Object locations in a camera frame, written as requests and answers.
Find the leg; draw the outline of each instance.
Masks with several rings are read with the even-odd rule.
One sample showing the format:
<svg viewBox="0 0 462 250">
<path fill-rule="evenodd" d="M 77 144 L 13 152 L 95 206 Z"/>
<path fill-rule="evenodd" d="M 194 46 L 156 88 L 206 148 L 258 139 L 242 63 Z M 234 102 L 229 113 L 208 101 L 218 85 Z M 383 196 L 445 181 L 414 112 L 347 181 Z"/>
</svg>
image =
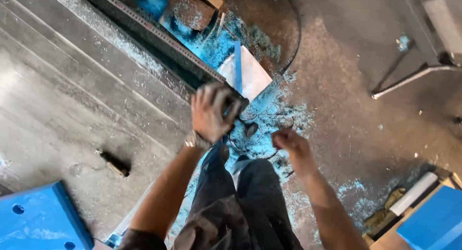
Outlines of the leg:
<svg viewBox="0 0 462 250">
<path fill-rule="evenodd" d="M 270 220 L 281 221 L 290 228 L 286 202 L 273 165 L 267 160 L 244 162 L 247 165 L 243 166 L 237 181 L 239 198 L 263 209 Z"/>
<path fill-rule="evenodd" d="M 225 169 L 229 151 L 222 142 L 208 152 L 200 167 L 199 180 L 189 217 L 216 200 L 236 194 L 231 174 Z"/>
</svg>

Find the black cable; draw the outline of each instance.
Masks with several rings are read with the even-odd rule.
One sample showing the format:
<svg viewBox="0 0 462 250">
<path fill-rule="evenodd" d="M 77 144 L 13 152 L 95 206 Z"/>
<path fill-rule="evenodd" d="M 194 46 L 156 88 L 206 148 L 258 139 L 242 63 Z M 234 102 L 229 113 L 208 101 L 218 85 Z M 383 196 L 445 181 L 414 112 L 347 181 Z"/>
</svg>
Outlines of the black cable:
<svg viewBox="0 0 462 250">
<path fill-rule="evenodd" d="M 289 62 L 289 64 L 287 64 L 287 66 L 285 66 L 282 69 L 280 73 L 281 75 L 283 75 L 286 72 L 286 70 L 290 67 L 290 65 L 292 65 L 292 62 L 295 60 L 295 57 L 297 56 L 297 53 L 298 53 L 298 49 L 300 48 L 300 44 L 302 42 L 302 19 L 300 18 L 300 14 L 298 13 L 298 10 L 293 4 L 292 0 L 288 0 L 288 1 L 289 1 L 290 6 L 292 7 L 293 12 L 295 13 L 295 17 L 297 17 L 297 28 L 298 28 L 298 40 L 297 41 L 298 43 L 297 43 L 297 49 L 295 50 L 292 56 L 292 60 Z"/>
</svg>

